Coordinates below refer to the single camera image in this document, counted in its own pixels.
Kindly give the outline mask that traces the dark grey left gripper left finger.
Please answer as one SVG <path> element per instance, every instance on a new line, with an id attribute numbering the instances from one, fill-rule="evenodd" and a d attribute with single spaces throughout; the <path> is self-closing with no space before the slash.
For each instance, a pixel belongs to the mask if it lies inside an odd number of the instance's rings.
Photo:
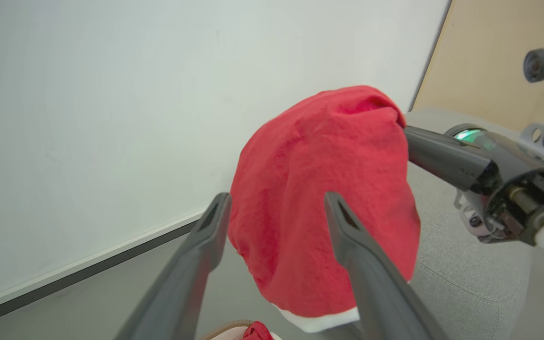
<path id="1" fill-rule="evenodd" d="M 220 264 L 232 198 L 217 194 L 116 335 L 118 340 L 193 340 L 209 274 Z"/>

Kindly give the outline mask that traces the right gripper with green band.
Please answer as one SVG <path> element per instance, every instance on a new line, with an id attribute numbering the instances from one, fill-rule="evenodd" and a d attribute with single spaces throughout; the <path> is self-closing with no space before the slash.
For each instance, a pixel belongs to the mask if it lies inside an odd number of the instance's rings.
<path id="1" fill-rule="evenodd" d="M 473 124 L 445 135 L 408 126 L 408 160 L 459 189 L 455 207 L 484 244 L 536 245 L 544 227 L 544 124 L 513 140 Z"/>

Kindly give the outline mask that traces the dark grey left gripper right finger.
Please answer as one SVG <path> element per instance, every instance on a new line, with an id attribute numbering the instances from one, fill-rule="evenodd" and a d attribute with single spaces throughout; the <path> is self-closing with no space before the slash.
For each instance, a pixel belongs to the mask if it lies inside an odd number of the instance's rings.
<path id="1" fill-rule="evenodd" d="M 337 192 L 324 194 L 335 258 L 349 273 L 367 340 L 446 340 L 447 334 Z"/>

